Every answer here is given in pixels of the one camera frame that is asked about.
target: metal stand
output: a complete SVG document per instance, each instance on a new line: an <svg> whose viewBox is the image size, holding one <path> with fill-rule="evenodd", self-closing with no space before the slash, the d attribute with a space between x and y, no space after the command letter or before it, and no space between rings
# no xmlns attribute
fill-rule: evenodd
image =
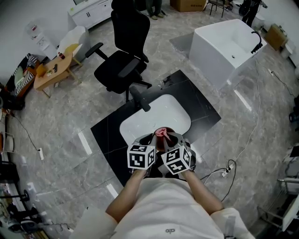
<svg viewBox="0 0 299 239"><path fill-rule="evenodd" d="M23 202L27 202L29 201L29 194L26 190L24 190L24 194L22 195L15 195L15 196L0 196L1 199L3 198L16 198L16 197L19 197L20 198L20 201L23 201Z"/></svg>

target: black office chair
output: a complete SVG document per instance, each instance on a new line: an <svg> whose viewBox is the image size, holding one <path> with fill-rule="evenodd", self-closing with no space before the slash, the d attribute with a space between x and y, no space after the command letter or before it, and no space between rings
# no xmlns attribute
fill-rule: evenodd
<svg viewBox="0 0 299 239"><path fill-rule="evenodd" d="M139 83L150 88L152 85L142 81L141 73L147 67L148 58L143 53L143 46L150 29L147 16L134 8L133 0L113 0L111 18L114 27L114 41L121 49L107 57L99 42L85 56L88 58L94 52L105 61L96 69L94 76L108 91L121 94L126 92L128 102L129 86Z"/></svg>

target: logo on shirt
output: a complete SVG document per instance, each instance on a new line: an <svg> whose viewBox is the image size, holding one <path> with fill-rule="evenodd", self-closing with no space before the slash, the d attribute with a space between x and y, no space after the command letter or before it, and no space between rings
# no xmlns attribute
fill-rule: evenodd
<svg viewBox="0 0 299 239"><path fill-rule="evenodd" d="M166 229L165 231L167 233L171 234L172 232L175 232L176 230L174 228L171 228L171 229Z"/></svg>

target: person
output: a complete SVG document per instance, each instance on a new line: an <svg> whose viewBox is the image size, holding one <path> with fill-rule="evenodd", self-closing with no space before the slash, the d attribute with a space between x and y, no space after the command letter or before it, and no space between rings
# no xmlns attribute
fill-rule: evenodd
<svg viewBox="0 0 299 239"><path fill-rule="evenodd" d="M245 22L248 26L251 27L260 5L262 5L264 8L267 8L266 4L261 0L251 1L249 12L242 18L242 21Z"/></svg>
<svg viewBox="0 0 299 239"><path fill-rule="evenodd" d="M88 207L70 239L254 239L194 172L182 173L186 182L145 174L135 170L106 212Z"/></svg>
<svg viewBox="0 0 299 239"><path fill-rule="evenodd" d="M158 20L157 17L164 18L161 13L162 0L145 0L145 5L151 19Z"/></svg>

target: washbasin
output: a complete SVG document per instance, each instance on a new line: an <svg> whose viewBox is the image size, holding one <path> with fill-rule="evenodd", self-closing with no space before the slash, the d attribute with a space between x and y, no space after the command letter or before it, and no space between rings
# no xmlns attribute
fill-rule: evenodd
<svg viewBox="0 0 299 239"><path fill-rule="evenodd" d="M162 95L149 105L148 112L141 109L121 123L120 133L128 145L161 127L172 128L178 134L189 130L190 116L172 95Z"/></svg>

